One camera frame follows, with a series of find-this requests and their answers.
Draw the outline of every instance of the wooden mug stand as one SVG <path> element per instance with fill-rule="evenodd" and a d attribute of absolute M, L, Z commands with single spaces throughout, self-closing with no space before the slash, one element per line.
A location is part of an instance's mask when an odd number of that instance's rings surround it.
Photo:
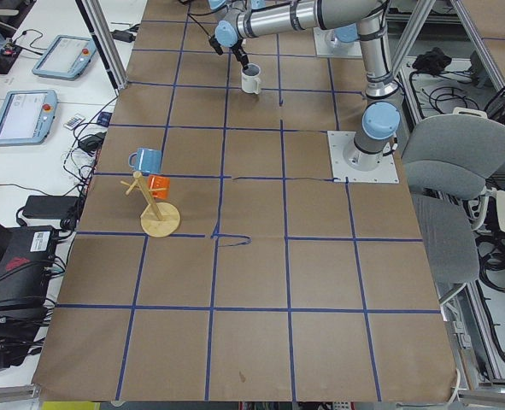
<path fill-rule="evenodd" d="M 180 213 L 174 205 L 168 202 L 156 202 L 154 198 L 157 191 L 167 190 L 167 188 L 151 189 L 140 171 L 135 171 L 132 176 L 134 177 L 132 184 L 124 181 L 121 181 L 121 183 L 129 187 L 125 195 L 129 195 L 134 189 L 138 189 L 148 203 L 148 206 L 140 215 L 142 229 L 151 237 L 169 236 L 180 225 Z"/>

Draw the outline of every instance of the white table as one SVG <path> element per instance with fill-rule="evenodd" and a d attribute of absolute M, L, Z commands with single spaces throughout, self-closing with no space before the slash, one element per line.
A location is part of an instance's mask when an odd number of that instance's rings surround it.
<path fill-rule="evenodd" d="M 108 23 L 128 22 L 135 24 L 142 19 L 147 0 L 101 0 Z M 109 24 L 110 29 L 124 29 L 125 26 Z M 37 0 L 32 10 L 21 25 L 22 30 L 35 28 L 44 33 L 44 38 L 35 45 L 46 47 L 58 34 L 78 35 L 86 37 L 88 32 L 85 23 L 73 0 Z M 30 33 L 19 44 L 27 46 L 36 38 Z M 117 43 L 124 65 L 128 63 L 133 44 Z M 52 195 L 61 195 L 77 183 L 73 177 L 62 169 L 62 163 L 74 141 L 73 134 L 62 124 L 76 113 L 89 120 L 105 103 L 115 97 L 114 90 L 104 71 L 99 56 L 95 56 L 84 74 L 75 81 L 42 79 L 32 74 L 36 56 L 23 51 L 8 75 L 0 75 L 0 108 L 8 91 L 52 89 L 55 90 L 59 104 L 56 118 L 50 129 L 50 134 L 39 145 L 0 147 L 0 184 L 18 184 L 43 190 Z M 113 105 L 106 108 L 113 110 Z M 100 126 L 90 126 L 86 133 L 105 131 Z M 91 158 L 85 154 L 77 154 L 75 159 L 85 165 Z M 4 226 L 17 226 L 15 212 L 24 205 L 29 195 L 37 192 L 22 190 L 16 187 L 0 187 L 0 223 Z M 35 220 L 30 225 L 45 225 L 56 221 Z M 57 254 L 66 258 L 69 243 L 59 245 Z M 55 278 L 50 282 L 48 296 L 56 299 L 62 279 Z M 46 329 L 40 330 L 40 337 Z M 10 367 L 0 371 L 0 387 L 22 386 L 32 382 L 32 375 L 38 364 L 39 356 L 27 357 L 21 366 Z M 30 410 L 38 408 L 37 401 L 21 401 L 1 404 L 0 409 Z"/>
<path fill-rule="evenodd" d="M 130 24 L 140 22 L 146 0 L 101 0 L 100 3 L 110 30 L 124 30 L 128 26 L 111 24 L 111 22 Z M 22 31 L 32 28 L 44 34 L 34 44 L 42 48 L 48 47 L 59 34 L 90 37 L 73 0 L 37 0 L 14 38 L 20 36 Z M 29 32 L 25 37 L 20 38 L 17 44 L 29 48 L 28 45 L 37 37 L 37 33 Z M 133 43 L 115 41 L 115 45 L 126 67 Z M 56 90 L 59 101 L 63 103 L 104 104 L 115 96 L 98 53 L 93 56 L 89 67 L 74 81 L 46 79 L 32 74 L 32 68 L 39 58 L 29 51 L 21 52 L 9 74 L 0 75 L 0 99 L 4 99 L 8 91 L 42 89 Z"/>

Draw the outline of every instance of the mug handle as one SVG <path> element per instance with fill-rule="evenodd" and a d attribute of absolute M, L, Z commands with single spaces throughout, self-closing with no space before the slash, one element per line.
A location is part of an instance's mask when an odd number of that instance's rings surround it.
<path fill-rule="evenodd" d="M 260 94 L 260 91 L 261 91 L 261 79 L 259 77 L 256 77 L 254 79 L 254 81 L 255 81 L 254 93 L 255 94 Z"/>
<path fill-rule="evenodd" d="M 137 155 L 136 152 L 133 152 L 132 154 L 129 155 L 129 167 L 134 168 L 134 163 L 136 162 L 133 163 L 132 160 L 136 159 L 136 155 Z"/>

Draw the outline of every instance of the wooden base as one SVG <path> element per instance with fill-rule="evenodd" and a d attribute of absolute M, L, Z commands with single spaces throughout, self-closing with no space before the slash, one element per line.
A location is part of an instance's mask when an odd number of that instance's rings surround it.
<path fill-rule="evenodd" d="M 180 212 L 167 202 L 158 202 L 156 205 L 163 215 L 163 220 L 158 220 L 154 211 L 148 206 L 140 215 L 142 229 L 151 237 L 167 237 L 178 229 Z"/>

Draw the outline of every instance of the brown paper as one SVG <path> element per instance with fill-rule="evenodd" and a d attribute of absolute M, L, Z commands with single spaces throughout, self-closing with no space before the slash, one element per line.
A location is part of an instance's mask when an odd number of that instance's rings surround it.
<path fill-rule="evenodd" d="M 34 376 L 43 398 L 447 400 L 455 365 L 404 178 L 332 181 L 326 130 L 360 126 L 361 63 L 333 61 L 333 90 L 311 31 L 252 39 L 264 90 L 247 95 L 187 9 L 146 7 L 129 75 L 156 85 L 117 102 Z M 120 183 L 138 147 L 164 147 L 171 237 L 145 236 L 146 202 Z"/>

